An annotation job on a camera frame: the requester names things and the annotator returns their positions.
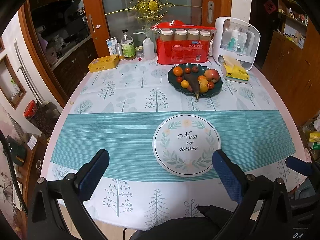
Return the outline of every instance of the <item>red apple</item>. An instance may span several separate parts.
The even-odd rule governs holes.
[[[219,72],[215,69],[207,69],[204,72],[204,76],[207,78],[207,80],[210,80],[213,83],[217,83],[220,79]]]

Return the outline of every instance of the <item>fruit plate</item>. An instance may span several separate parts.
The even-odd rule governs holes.
[[[194,76],[197,76],[197,77],[200,76],[200,75],[204,75],[204,72],[205,72],[207,69],[210,69],[210,68],[207,67],[207,66],[201,66],[200,64],[191,64],[191,63],[179,64],[178,66],[183,69],[183,72],[184,72],[184,69],[185,69],[186,67],[189,67],[189,68],[191,69],[192,67],[197,66],[197,67],[199,68],[199,72],[198,72],[198,73],[193,73],[193,72],[191,71],[191,73],[192,73]],[[174,73],[173,73],[173,69],[174,69],[175,67],[176,67],[176,66],[172,67],[172,69],[168,72],[168,81],[169,81],[169,83],[170,83],[171,85],[173,85],[173,87],[174,87],[177,91],[179,91],[179,92],[181,92],[181,93],[183,93],[183,94],[185,94],[185,95],[187,95],[187,96],[195,96],[195,93],[194,93],[194,92],[188,91],[188,89],[183,88],[183,87],[177,82],[177,77],[176,77],[176,76],[174,75]],[[209,90],[208,90],[207,92],[205,92],[205,93],[200,93],[200,94],[199,94],[199,97],[200,97],[200,98],[204,98],[204,97],[212,97],[212,96],[214,96],[214,95],[217,95],[217,94],[220,92],[221,88],[222,88],[222,80],[221,80],[221,77],[220,77],[219,81],[214,84],[214,88],[213,88],[213,89],[209,89]]]

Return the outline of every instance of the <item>paper note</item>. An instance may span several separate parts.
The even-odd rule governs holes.
[[[36,145],[36,143],[37,143],[37,139],[32,135],[28,142],[28,146],[31,151],[33,150],[33,147]]]

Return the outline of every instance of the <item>wooden door frame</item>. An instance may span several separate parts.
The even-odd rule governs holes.
[[[231,15],[232,0],[202,0],[202,8],[207,8],[208,2],[213,1],[213,21],[211,24],[207,23],[207,10],[202,13],[203,26],[215,26],[215,21],[218,17]],[[83,0],[84,8],[86,10],[87,20],[94,45],[96,47],[99,57],[110,55],[106,43],[106,39],[110,38],[108,23],[104,14],[102,0]]]
[[[31,17],[29,0],[21,6],[18,11],[18,15],[23,39],[26,43],[32,61],[49,91],[52,93],[59,105],[64,108],[69,98],[60,86],[41,49]]]

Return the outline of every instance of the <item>green label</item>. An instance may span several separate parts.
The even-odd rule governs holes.
[[[134,50],[133,41],[131,41],[127,44],[121,44],[121,45],[122,45],[124,57],[132,57],[132,56],[136,55],[136,52]]]

